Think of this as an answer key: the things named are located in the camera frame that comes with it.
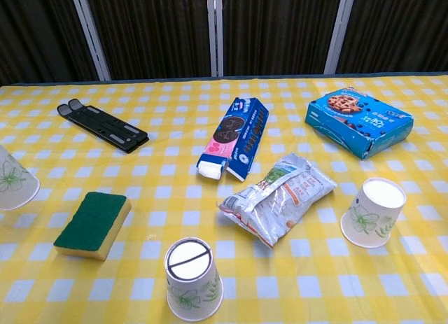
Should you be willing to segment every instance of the green sponge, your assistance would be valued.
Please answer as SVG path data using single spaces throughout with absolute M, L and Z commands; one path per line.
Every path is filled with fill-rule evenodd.
M 105 260 L 130 209 L 125 196 L 89 192 L 53 245 L 66 255 Z

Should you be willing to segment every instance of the blue cookie box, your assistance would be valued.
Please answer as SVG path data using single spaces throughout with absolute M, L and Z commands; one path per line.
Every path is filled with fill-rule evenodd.
M 357 99 L 361 111 L 341 113 L 329 107 L 328 99 L 335 95 Z M 364 160 L 405 139 L 414 118 L 349 87 L 309 103 L 305 122 Z

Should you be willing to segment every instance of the floral paper cup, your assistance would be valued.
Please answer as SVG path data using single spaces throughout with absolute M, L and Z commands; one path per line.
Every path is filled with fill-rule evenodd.
M 203 321 L 223 300 L 223 282 L 210 246 L 197 238 L 171 245 L 165 255 L 167 300 L 173 313 L 184 321 Z
M 341 218 L 342 233 L 355 245 L 380 247 L 389 240 L 405 202 L 405 191 L 399 185 L 385 178 L 369 178 Z
M 39 180 L 0 146 L 0 210 L 25 205 L 39 191 Z

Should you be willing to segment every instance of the paper cup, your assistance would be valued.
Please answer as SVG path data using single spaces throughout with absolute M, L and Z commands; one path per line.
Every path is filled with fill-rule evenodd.
M 223 282 L 210 246 L 197 238 L 171 245 L 165 255 L 169 308 L 184 321 L 203 321 L 223 301 Z
M 39 191 L 39 180 L 0 146 L 0 210 L 25 205 Z
M 369 178 L 341 218 L 342 233 L 355 245 L 380 247 L 389 240 L 405 202 L 405 191 L 399 185 L 385 178 Z

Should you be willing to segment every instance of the plastic snack bag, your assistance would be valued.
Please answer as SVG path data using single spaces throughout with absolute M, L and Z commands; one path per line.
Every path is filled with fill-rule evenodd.
M 279 160 L 261 182 L 226 198 L 219 209 L 272 248 L 315 201 L 334 188 L 334 181 L 292 153 Z

